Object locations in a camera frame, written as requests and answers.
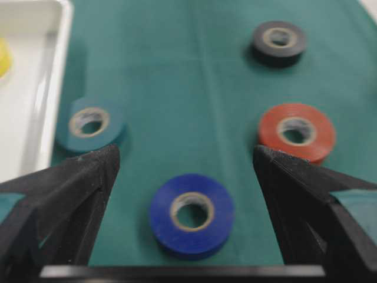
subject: green cloth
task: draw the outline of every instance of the green cloth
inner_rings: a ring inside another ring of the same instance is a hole
[[[252,169],[261,115],[281,103],[317,107],[338,143],[325,165],[377,182],[377,29],[354,0],[76,0],[61,110],[82,96],[124,109],[128,137],[91,265],[273,265],[282,257]],[[305,31],[298,65],[271,70],[245,56],[274,19]],[[67,157],[58,146],[53,164]],[[200,173],[235,205],[225,246],[202,261],[163,253],[148,225],[157,189]]]
[[[0,193],[0,224],[5,220],[17,201],[24,197],[21,193]]]
[[[377,245],[377,191],[352,189],[332,192],[331,195],[338,199]]]

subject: electrical tape roll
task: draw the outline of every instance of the electrical tape roll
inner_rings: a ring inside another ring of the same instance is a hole
[[[289,22],[265,22],[253,34],[252,53],[264,65],[291,66],[299,61],[305,49],[304,32]]]
[[[83,127],[90,122],[100,126],[93,133]],[[106,100],[81,98],[63,111],[57,125],[57,142],[71,152],[89,152],[116,143],[124,133],[124,117],[118,105]]]
[[[197,228],[179,223],[178,210],[197,204],[207,220]],[[233,201],[226,189],[208,177],[187,174],[170,179],[155,194],[150,207],[150,226],[159,244],[181,259],[203,259],[226,242],[233,224]]]
[[[12,59],[6,46],[5,40],[0,38],[0,78],[5,75],[11,65]]]
[[[298,131],[303,141],[295,143],[285,133]],[[331,121],[312,106],[281,104],[268,110],[259,124],[259,142],[275,150],[320,164],[332,151],[336,133]]]

